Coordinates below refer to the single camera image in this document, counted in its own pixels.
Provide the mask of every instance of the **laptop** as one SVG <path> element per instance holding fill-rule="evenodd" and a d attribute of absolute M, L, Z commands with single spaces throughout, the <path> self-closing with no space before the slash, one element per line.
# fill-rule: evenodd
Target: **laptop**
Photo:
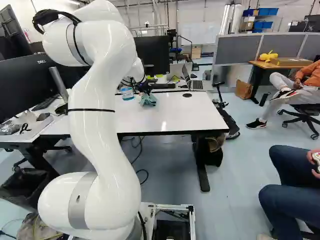
<path fill-rule="evenodd" d="M 188 86 L 190 91 L 205 91 L 204 90 L 204 83 L 202 80 L 191 80 L 188 70 L 185 65 L 182 67 L 182 74 L 186 85 Z"/>

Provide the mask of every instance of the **cubicle partition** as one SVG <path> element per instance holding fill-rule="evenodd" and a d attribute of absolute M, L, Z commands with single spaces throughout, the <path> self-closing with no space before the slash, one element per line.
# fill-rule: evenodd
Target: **cubicle partition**
<path fill-rule="evenodd" d="M 316 55 L 320 55 L 320 33 L 318 32 L 217 35 L 215 43 L 211 80 L 217 73 L 217 69 L 223 67 L 229 68 L 229 72 L 239 71 L 239 68 L 247 72 L 251 71 L 250 65 L 245 66 L 249 64 L 248 61 L 257 60 L 260 54 L 268 53 L 271 50 L 278 53 L 279 57 L 297 57 L 312 61 Z M 236 80 L 228 79 L 228 87 L 235 87 Z"/>

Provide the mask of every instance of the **paper bag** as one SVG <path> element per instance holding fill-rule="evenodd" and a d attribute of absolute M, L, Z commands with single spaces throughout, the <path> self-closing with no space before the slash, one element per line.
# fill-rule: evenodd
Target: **paper bag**
<path fill-rule="evenodd" d="M 249 99 L 252 93 L 252 85 L 241 80 L 236 81 L 235 95 L 243 100 Z"/>

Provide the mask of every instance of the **sneaker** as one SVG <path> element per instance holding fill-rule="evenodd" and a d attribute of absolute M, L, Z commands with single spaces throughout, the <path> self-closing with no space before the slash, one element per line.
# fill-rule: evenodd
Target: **sneaker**
<path fill-rule="evenodd" d="M 275 240 L 275 239 L 265 234 L 259 234 L 258 236 L 256 236 L 256 240 Z"/>
<path fill-rule="evenodd" d="M 294 95 L 298 94 L 296 90 L 284 90 L 284 91 L 278 91 L 276 95 L 270 100 L 275 100 L 275 99 L 287 99 L 290 98 Z"/>
<path fill-rule="evenodd" d="M 245 125 L 248 129 L 264 129 L 267 127 L 267 122 L 261 122 L 259 121 L 259 118 L 257 118 L 255 121 L 248 123 Z"/>

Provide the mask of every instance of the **hand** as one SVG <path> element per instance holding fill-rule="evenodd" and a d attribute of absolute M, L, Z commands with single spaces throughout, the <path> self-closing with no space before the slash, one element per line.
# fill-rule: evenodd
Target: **hand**
<path fill-rule="evenodd" d="M 320 174 L 317 173 L 314 169 L 311 170 L 313 176 L 315 176 L 317 179 L 320 179 Z"/>
<path fill-rule="evenodd" d="M 314 150 L 310 150 L 306 153 L 306 159 L 308 159 L 308 161 L 312 164 L 312 165 L 315 165 L 315 162 L 312 158 L 312 154 L 314 153 L 320 153 L 320 148 L 318 149 L 314 149 Z"/>
<path fill-rule="evenodd" d="M 293 83 L 293 89 L 297 90 L 297 89 L 302 89 L 302 86 L 300 85 L 300 79 L 295 80 L 295 82 Z"/>

